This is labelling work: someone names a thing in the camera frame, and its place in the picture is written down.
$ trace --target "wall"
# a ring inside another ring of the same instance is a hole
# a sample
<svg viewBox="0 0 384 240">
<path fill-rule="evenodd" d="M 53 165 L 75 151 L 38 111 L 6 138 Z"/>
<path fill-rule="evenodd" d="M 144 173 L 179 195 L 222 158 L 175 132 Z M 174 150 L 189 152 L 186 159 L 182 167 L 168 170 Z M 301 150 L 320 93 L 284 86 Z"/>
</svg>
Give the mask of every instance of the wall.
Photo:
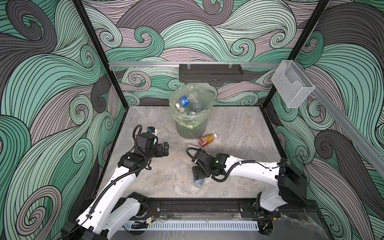
<svg viewBox="0 0 384 240">
<path fill-rule="evenodd" d="M 71 0 L 0 2 L 0 232 L 57 239 L 124 109 Z"/>
<path fill-rule="evenodd" d="M 382 154 L 384 3 L 356 1 L 322 14 L 297 61 Z M 298 109 L 275 94 L 267 108 L 289 158 L 307 174 L 335 239 L 383 239 L 384 180 L 314 95 Z"/>
<path fill-rule="evenodd" d="M 317 1 L 83 0 L 109 61 L 287 59 Z M 168 105 L 183 86 L 177 68 L 115 68 L 130 105 Z M 244 82 L 201 84 L 216 106 L 260 105 L 274 69 L 245 69 Z"/>
</svg>

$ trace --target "white mesh basket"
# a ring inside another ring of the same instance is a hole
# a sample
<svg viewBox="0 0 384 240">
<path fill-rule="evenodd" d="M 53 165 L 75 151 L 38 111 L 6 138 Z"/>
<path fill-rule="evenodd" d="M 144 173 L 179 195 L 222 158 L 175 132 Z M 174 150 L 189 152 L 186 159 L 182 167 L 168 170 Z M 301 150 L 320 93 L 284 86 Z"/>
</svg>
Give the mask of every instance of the white mesh basket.
<svg viewBox="0 0 384 240">
<path fill-rule="evenodd" d="M 314 90 L 314 84 L 304 68 L 293 60 L 280 63 L 272 82 L 288 108 L 298 108 Z"/>
</svg>

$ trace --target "gray floor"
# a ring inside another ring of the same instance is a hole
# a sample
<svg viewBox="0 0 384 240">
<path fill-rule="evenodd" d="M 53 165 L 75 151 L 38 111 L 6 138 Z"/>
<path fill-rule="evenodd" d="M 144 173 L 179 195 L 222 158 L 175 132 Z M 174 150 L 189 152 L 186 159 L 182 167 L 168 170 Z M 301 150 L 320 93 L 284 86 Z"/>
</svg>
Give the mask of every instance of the gray floor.
<svg viewBox="0 0 384 240">
<path fill-rule="evenodd" d="M 124 192 L 123 197 L 138 192 L 147 197 L 256 197 L 271 185 L 239 176 L 230 176 L 218 183 L 205 179 L 203 186 L 193 184 L 195 165 L 185 153 L 187 147 L 197 147 L 196 140 L 186 140 L 177 134 L 169 107 L 130 107 L 112 152 L 99 191 L 107 184 L 120 157 L 133 146 L 132 131 L 141 124 L 158 129 L 159 142 L 169 143 L 169 156 L 152 159 L 152 170 L 142 170 Z M 242 159 L 279 162 L 280 155 L 259 107 L 214 107 L 206 133 L 217 133 L 218 138 L 204 149 L 215 156 L 227 153 Z"/>
</svg>

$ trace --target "blue label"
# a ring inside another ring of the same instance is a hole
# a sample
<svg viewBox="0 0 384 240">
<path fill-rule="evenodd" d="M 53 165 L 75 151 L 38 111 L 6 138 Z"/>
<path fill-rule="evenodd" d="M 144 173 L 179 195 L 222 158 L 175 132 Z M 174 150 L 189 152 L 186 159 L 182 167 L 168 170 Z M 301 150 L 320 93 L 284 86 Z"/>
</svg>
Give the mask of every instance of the blue label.
<svg viewBox="0 0 384 240">
<path fill-rule="evenodd" d="M 183 104 L 184 107 L 186 107 L 189 104 L 188 98 L 186 96 L 182 97 L 180 99 L 181 104 Z"/>
</svg>

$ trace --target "bottle with orange label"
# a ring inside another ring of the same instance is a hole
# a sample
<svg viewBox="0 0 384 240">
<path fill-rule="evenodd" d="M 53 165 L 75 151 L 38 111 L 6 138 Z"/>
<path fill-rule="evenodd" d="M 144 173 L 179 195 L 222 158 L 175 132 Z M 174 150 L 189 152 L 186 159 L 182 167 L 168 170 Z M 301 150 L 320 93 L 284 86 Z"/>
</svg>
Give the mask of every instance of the bottle with orange label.
<svg viewBox="0 0 384 240">
<path fill-rule="evenodd" d="M 210 144 L 211 142 L 214 141 L 214 138 L 217 138 L 217 134 L 208 134 L 202 137 L 199 137 L 197 140 L 197 143 L 199 144 L 200 148 L 205 147 L 206 145 Z"/>
</svg>

